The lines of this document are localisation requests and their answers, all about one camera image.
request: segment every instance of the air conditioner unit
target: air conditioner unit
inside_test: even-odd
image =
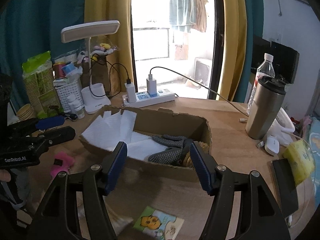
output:
[[[211,81],[212,60],[207,58],[195,58],[193,78],[195,81],[203,81],[206,87],[209,87]]]

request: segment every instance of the green booklet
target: green booklet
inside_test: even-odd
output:
[[[146,207],[133,228],[158,240],[174,240],[183,222],[181,218]]]

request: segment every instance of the black phone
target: black phone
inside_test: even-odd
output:
[[[299,208],[296,184],[290,164],[287,159],[280,159],[271,162],[278,205],[283,217],[287,218]]]

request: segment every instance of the blue gripper pad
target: blue gripper pad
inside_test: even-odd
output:
[[[198,142],[191,143],[190,145],[190,157],[193,163],[196,173],[198,175],[201,187],[208,195],[212,194],[215,178],[214,168],[217,166],[214,158],[202,151]]]
[[[48,117],[45,119],[40,119],[39,122],[36,124],[36,128],[38,130],[47,130],[49,128],[53,128],[63,124],[64,124],[64,117],[62,115],[57,115],[57,116]]]
[[[113,153],[106,156],[102,161],[103,171],[107,171],[105,192],[110,194],[116,187],[120,172],[127,158],[127,145],[124,142],[119,142]]]

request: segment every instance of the white lamp head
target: white lamp head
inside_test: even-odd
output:
[[[99,35],[115,34],[119,26],[119,21],[102,21],[73,25],[61,30],[61,42],[67,43]]]

